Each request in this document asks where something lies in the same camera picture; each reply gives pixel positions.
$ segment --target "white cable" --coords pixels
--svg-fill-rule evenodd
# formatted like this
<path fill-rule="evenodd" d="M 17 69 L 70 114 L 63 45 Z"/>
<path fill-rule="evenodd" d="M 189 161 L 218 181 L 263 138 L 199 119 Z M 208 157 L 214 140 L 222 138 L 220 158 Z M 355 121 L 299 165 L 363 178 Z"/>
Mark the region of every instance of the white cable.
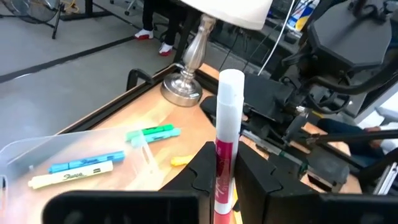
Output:
<path fill-rule="evenodd" d="M 269 59 L 271 59 L 272 54 L 274 53 L 276 47 L 278 46 L 278 43 L 279 43 L 279 41 L 280 41 L 280 38 L 282 37 L 282 34 L 284 33 L 284 30 L 285 30 L 287 21 L 289 20 L 290 13 L 292 12 L 292 9 L 293 9 L 293 6 L 294 6 L 294 2 L 295 2 L 295 0 L 292 0 L 292 4 L 290 5 L 290 9 L 289 9 L 289 11 L 288 11 L 288 13 L 287 13 L 284 26 L 282 27 L 282 30 L 280 31 L 280 34 L 279 34 L 279 36 L 278 36 L 278 39 L 277 39 L 276 42 L 275 42 L 274 48 L 272 48 L 271 53 L 269 54 L 269 56 L 268 56 L 266 62 L 264 62 L 264 64 L 262 65 L 262 67 L 261 67 L 261 69 L 260 69 L 260 72 L 259 72 L 257 75 L 260 75 L 260 74 L 261 74 L 261 72 L 263 71 L 263 69 L 266 67 L 266 65 L 267 65 L 267 63 L 268 63 L 268 61 L 269 61 Z"/>

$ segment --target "highlighter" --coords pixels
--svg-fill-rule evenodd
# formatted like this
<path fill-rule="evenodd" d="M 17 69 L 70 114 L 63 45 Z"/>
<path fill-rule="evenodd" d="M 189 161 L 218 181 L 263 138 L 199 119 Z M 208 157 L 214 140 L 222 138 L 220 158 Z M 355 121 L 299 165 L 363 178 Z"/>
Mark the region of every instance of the highlighter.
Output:
<path fill-rule="evenodd" d="M 174 128 L 173 130 L 170 131 L 162 131 L 159 133 L 154 133 L 154 134 L 148 134 L 145 137 L 146 142 L 151 143 L 155 141 L 160 141 L 163 139 L 168 139 L 174 136 L 179 136 L 181 134 L 181 129 L 179 128 Z"/>
<path fill-rule="evenodd" d="M 57 172 L 70 170 L 70 169 L 76 169 L 79 167 L 84 167 L 106 161 L 122 162 L 124 158 L 125 158 L 124 151 L 118 151 L 100 156 L 88 157 L 71 162 L 66 162 L 62 164 L 54 164 L 49 168 L 49 174 L 54 174 Z"/>
<path fill-rule="evenodd" d="M 159 133 L 162 131 L 171 131 L 173 130 L 174 126 L 172 124 L 166 124 L 166 125 L 162 125 L 162 126 L 158 126 L 158 127 L 153 127 L 153 128 L 146 128 L 146 129 L 142 129 L 142 134 L 143 135 L 148 135 L 148 134 L 155 134 L 155 133 Z M 132 131 L 126 134 L 126 141 L 131 141 L 134 137 L 138 136 L 139 132 L 137 131 Z"/>
<path fill-rule="evenodd" d="M 187 165 L 189 162 L 191 162 L 193 157 L 194 157 L 193 155 L 173 157 L 171 160 L 171 164 L 172 164 L 172 166 Z"/>
<path fill-rule="evenodd" d="M 47 174 L 33 177 L 27 185 L 33 189 L 39 189 L 52 184 L 58 184 L 66 181 L 77 180 L 92 175 L 103 174 L 113 170 L 112 161 L 101 162 L 90 166 L 76 169 L 70 169 L 56 174 Z"/>

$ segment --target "silver lamp base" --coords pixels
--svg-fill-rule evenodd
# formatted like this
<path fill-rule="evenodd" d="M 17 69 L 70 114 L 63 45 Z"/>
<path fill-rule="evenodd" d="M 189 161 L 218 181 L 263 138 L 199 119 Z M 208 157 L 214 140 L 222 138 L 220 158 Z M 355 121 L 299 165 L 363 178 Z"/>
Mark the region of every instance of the silver lamp base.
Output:
<path fill-rule="evenodd" d="M 183 57 L 184 66 L 180 73 L 167 75 L 161 93 L 170 102 L 179 106 L 195 106 L 202 96 L 202 89 L 195 80 L 195 70 L 205 59 L 206 41 L 216 19 L 206 14 L 201 16 L 198 32 Z"/>
<path fill-rule="evenodd" d="M 184 107 L 198 104 L 203 94 L 200 84 L 195 79 L 187 81 L 181 73 L 167 75 L 160 92 L 166 100 Z"/>

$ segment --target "blue highlighter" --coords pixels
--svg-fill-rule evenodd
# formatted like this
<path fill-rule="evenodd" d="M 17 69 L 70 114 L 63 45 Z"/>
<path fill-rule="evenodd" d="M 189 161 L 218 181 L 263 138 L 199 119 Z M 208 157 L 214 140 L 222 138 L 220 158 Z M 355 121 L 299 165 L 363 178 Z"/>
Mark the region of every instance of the blue highlighter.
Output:
<path fill-rule="evenodd" d="M 148 134 L 145 135 L 145 141 L 148 143 L 155 142 L 155 141 L 160 141 L 163 139 L 168 139 L 171 137 L 179 136 L 181 134 L 181 129 L 180 128 L 174 128 L 173 130 L 170 131 L 162 131 L 159 133 L 154 133 L 154 134 Z"/>
<path fill-rule="evenodd" d="M 56 172 L 75 169 L 106 161 L 121 162 L 124 160 L 124 158 L 125 158 L 124 151 L 112 152 L 109 154 L 79 159 L 76 161 L 66 162 L 62 164 L 54 164 L 49 168 L 49 173 L 53 174 Z"/>

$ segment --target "red sneaker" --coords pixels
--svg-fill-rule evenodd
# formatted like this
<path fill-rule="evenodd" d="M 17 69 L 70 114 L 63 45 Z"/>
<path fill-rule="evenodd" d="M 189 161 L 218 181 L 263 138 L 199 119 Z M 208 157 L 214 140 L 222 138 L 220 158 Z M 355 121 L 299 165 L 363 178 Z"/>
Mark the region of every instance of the red sneaker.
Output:
<path fill-rule="evenodd" d="M 172 53 L 173 46 L 163 43 L 159 49 L 159 55 L 162 57 L 169 56 Z"/>
<path fill-rule="evenodd" d="M 142 29 L 138 33 L 136 33 L 134 36 L 137 40 L 149 40 L 149 39 L 154 38 L 154 32 Z"/>

